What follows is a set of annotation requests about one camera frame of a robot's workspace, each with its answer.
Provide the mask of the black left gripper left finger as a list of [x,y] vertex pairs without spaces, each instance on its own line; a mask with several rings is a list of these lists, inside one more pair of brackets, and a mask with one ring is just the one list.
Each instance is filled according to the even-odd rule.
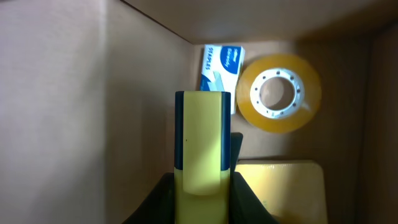
[[123,224],[174,224],[174,174],[165,173],[139,207]]

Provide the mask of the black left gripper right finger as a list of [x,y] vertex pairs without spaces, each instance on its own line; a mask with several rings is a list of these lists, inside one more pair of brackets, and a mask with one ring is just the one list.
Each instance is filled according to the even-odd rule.
[[251,190],[243,176],[234,172],[229,190],[229,223],[278,224]]

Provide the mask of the yellow sticky note pad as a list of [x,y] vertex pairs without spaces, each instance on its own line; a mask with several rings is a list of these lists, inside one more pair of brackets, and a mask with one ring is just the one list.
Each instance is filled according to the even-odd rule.
[[236,166],[279,223],[328,224],[323,169],[313,161],[239,161]]

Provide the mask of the yellow highlighter marker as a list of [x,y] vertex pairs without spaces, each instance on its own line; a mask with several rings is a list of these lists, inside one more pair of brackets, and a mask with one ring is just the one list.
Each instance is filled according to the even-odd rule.
[[175,94],[175,222],[227,223],[231,172],[231,95]]

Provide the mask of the yellow tape roll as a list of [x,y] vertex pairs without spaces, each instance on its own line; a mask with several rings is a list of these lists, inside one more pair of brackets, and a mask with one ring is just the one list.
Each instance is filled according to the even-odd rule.
[[322,98],[318,72],[302,57],[273,54],[248,65],[236,87],[236,102],[251,125],[284,134],[309,123]]

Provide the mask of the brown cardboard box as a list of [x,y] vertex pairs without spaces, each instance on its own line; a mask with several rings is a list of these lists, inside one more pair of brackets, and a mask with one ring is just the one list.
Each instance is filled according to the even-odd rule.
[[2,1],[1,222],[121,223],[173,169],[174,95],[203,44],[319,72],[315,117],[233,117],[242,159],[311,159],[330,223],[397,221],[396,1]]

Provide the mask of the white blue staples box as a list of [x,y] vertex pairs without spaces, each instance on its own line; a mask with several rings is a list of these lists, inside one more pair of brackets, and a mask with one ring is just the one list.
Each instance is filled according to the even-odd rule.
[[244,56],[244,48],[235,45],[206,44],[203,51],[200,90],[231,93],[231,114],[236,113],[236,85]]

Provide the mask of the red black stapler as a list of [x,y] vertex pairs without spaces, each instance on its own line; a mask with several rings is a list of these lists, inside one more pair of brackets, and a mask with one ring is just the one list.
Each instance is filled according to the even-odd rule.
[[243,142],[242,133],[231,133],[231,170],[235,170]]

